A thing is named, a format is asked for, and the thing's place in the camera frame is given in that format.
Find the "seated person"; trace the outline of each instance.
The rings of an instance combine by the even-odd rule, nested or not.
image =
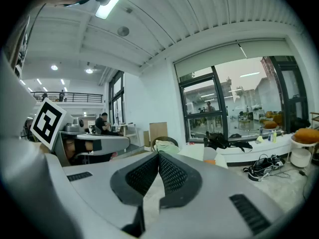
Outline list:
[[[119,136],[118,133],[110,131],[110,124],[107,123],[107,120],[108,114],[102,113],[102,115],[95,120],[95,126],[101,130],[101,134]]]

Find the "roller blind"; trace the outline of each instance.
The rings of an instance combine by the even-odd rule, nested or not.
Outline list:
[[[239,42],[247,58],[265,56],[293,56],[285,40],[261,40]],[[230,44],[186,58],[175,64],[178,77],[210,66],[245,59],[238,44]]]

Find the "floor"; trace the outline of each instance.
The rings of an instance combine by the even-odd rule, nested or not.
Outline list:
[[[263,123],[259,123],[257,120],[251,120],[250,123],[240,123],[238,127],[238,120],[233,119],[230,122],[229,132],[228,135],[231,136],[232,134],[240,134],[241,136],[244,135],[259,135],[259,128],[260,126],[263,126]],[[195,133],[195,137],[192,137],[191,139],[203,139],[205,137],[206,131],[210,129],[207,125],[200,125],[191,130],[192,133]],[[217,124],[215,128],[212,127],[214,132],[221,132],[223,133],[223,128],[221,124]]]
[[[289,176],[286,174],[278,174],[277,176],[268,176],[261,182],[254,182],[248,179],[247,174],[243,173],[243,167],[229,167],[228,169],[266,193],[284,212],[289,211],[298,204],[304,203],[303,188],[305,186],[304,195],[307,197],[311,190],[312,183],[315,178],[317,178],[319,172],[317,166],[311,165],[307,172],[307,174],[309,174],[307,179],[306,176],[299,174],[296,170],[298,169],[297,167],[291,163],[286,163],[281,171],[287,171]],[[164,185],[158,174],[144,197],[143,208],[146,229],[148,229],[159,216],[159,200],[164,196]]]

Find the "ceiling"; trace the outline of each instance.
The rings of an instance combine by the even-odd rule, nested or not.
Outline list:
[[[22,78],[102,85],[117,70],[140,75],[164,50],[214,27],[245,21],[298,26],[283,0],[120,0],[105,20],[95,16],[98,6],[95,1],[72,7],[46,5],[34,25]],[[118,35],[122,26],[130,30],[126,37]],[[59,69],[51,70],[52,64]],[[85,73],[88,67],[93,74]]]

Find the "white round table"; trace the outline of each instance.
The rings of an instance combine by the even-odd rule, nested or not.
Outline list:
[[[300,147],[314,147],[314,146],[318,143],[318,142],[315,142],[315,143],[312,143],[312,144],[300,143],[300,142],[297,142],[297,141],[296,141],[296,138],[295,138],[294,135],[291,136],[290,140],[291,140],[291,142],[290,142],[290,149],[289,149],[288,157],[287,157],[287,163],[291,163],[291,162],[289,161],[289,154],[290,154],[290,152],[292,151],[292,145],[293,145],[293,143],[296,144],[297,146],[300,146]],[[312,152],[312,154],[311,154],[311,158],[310,158],[310,160],[309,160],[308,165],[305,167],[305,170],[307,170],[307,168],[309,168],[309,166],[310,166],[310,164],[311,164],[311,161],[312,161],[312,159],[313,159],[314,153],[315,153],[315,148],[313,148],[313,152]]]

